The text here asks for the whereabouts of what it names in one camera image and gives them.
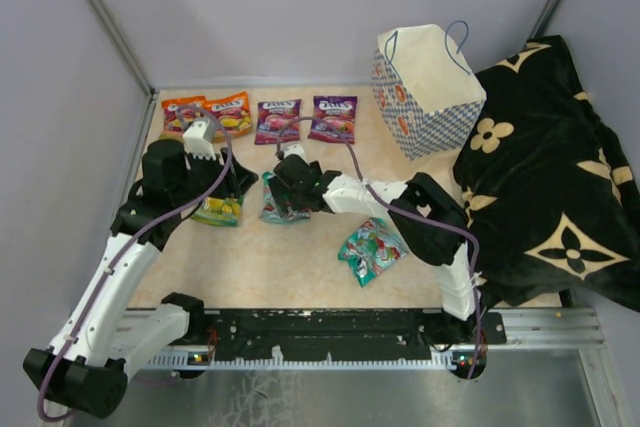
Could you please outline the mint candy bag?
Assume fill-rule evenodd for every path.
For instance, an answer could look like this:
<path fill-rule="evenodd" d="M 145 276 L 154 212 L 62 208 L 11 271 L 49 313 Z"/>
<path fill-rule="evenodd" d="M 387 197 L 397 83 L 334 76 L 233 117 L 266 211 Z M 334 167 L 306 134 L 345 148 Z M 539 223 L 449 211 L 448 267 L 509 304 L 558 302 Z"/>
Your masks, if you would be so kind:
<path fill-rule="evenodd" d="M 278 210 L 275 198 L 269 186 L 269 180 L 273 176 L 274 174 L 272 172 L 264 172 L 262 174 L 263 208 L 259 218 L 266 223 L 280 225 L 309 220 L 311 218 L 311 214 L 308 211 L 294 211 L 289 209 L 285 214 L 282 214 Z"/>
<path fill-rule="evenodd" d="M 408 254 L 404 241 L 383 219 L 369 218 L 345 240 L 338 259 L 347 263 L 358 284 L 365 287 Z"/>

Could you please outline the orange candy bag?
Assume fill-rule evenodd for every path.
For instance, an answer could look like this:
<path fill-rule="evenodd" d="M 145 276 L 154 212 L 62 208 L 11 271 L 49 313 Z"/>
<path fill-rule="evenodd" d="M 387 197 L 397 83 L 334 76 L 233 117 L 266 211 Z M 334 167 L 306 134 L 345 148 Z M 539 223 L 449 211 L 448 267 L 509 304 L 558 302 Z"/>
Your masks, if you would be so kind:
<path fill-rule="evenodd" d="M 207 99 L 204 108 L 210 111 L 232 137 L 248 135 L 253 127 L 249 96 L 246 91 L 220 99 Z"/>
<path fill-rule="evenodd" d="M 190 97 L 180 97 L 166 99 L 161 102 L 164 123 L 163 130 L 159 135 L 160 139 L 178 139 L 182 138 L 183 123 L 179 119 L 177 112 L 181 107 L 199 107 L 203 108 L 206 97 L 204 95 L 196 95 Z"/>

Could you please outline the purple candy bag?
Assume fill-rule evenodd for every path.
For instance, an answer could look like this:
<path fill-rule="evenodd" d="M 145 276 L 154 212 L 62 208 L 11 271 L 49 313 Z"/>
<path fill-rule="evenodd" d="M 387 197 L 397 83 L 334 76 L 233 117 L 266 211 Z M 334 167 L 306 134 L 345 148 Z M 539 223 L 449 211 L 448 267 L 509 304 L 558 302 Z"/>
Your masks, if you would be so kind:
<path fill-rule="evenodd" d="M 301 103 L 301 99 L 259 102 L 254 144 L 299 141 L 299 124 L 290 122 L 299 118 Z"/>
<path fill-rule="evenodd" d="M 355 143 L 357 96 L 315 96 L 309 139 L 327 143 Z"/>

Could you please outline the blue checkered paper bag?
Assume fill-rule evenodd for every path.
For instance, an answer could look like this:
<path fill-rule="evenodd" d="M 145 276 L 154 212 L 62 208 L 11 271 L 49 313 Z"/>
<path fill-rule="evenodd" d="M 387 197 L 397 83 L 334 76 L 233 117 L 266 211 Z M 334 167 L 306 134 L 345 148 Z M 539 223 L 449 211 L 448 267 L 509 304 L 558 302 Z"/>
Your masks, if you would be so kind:
<path fill-rule="evenodd" d="M 372 89 L 382 120 L 404 156 L 415 161 L 462 147 L 487 99 L 450 35 L 462 20 L 391 29 L 377 37 Z"/>

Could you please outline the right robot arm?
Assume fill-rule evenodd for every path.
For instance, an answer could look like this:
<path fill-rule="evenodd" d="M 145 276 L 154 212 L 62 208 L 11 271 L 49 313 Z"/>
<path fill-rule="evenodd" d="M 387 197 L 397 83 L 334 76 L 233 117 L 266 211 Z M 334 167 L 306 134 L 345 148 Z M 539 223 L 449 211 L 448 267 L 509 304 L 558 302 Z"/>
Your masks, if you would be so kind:
<path fill-rule="evenodd" d="M 422 172 L 407 181 L 370 181 L 324 171 L 299 153 L 281 152 L 277 158 L 272 192 L 279 209 L 359 214 L 392 223 L 411 253 L 435 268 L 448 334 L 461 343 L 481 343 L 479 242 L 437 181 Z"/>

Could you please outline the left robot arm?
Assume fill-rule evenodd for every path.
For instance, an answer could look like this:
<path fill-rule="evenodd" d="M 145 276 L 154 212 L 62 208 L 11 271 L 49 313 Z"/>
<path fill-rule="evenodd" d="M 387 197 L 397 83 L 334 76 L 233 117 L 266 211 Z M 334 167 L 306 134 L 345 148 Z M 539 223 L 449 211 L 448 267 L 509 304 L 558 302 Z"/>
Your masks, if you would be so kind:
<path fill-rule="evenodd" d="M 59 423 L 76 411 L 110 416 L 156 353 L 175 341 L 197 343 L 207 334 L 203 301 L 179 293 L 168 294 L 129 332 L 117 328 L 172 233 L 207 198 L 240 197 L 259 177 L 228 148 L 198 155 L 178 140 L 152 142 L 141 171 L 77 306 L 48 347 L 32 348 L 24 358 L 43 422 Z"/>

